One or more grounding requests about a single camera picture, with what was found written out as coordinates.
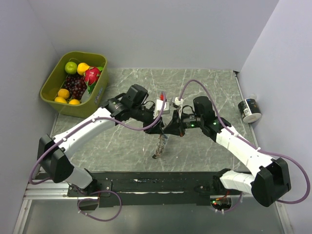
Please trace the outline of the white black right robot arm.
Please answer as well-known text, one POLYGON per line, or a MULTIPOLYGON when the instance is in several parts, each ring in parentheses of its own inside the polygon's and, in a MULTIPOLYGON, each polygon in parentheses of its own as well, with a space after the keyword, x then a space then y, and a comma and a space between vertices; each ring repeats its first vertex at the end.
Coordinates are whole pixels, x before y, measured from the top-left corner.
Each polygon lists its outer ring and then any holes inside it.
POLYGON ((183 113, 183 101, 176 98, 165 102, 165 113, 173 108, 170 123, 164 128, 167 135, 184 136, 187 129, 200 128, 202 133, 231 152, 250 171, 249 174, 224 169, 217 173, 213 189, 218 194, 238 190, 252 194, 258 203, 269 207, 291 189, 289 168, 282 158, 273 159, 249 145, 225 119, 218 118, 208 97, 193 100, 191 114, 183 113))

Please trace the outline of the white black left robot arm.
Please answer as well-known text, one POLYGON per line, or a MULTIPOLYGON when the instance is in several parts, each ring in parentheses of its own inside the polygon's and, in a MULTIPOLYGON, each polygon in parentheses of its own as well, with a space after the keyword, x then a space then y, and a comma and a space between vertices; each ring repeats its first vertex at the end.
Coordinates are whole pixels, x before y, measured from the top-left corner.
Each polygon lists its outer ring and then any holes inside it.
POLYGON ((69 157, 100 133, 118 125, 139 131, 139 128, 125 124, 131 118, 142 122, 142 131, 157 128, 168 107, 165 93, 161 94, 161 105, 147 109, 144 106, 147 90, 138 84, 131 85, 126 93, 106 100, 93 114, 66 132, 54 138, 41 137, 35 165, 41 166, 54 183, 66 181, 77 185, 84 195, 93 195, 97 189, 96 180, 86 169, 74 165, 69 157))

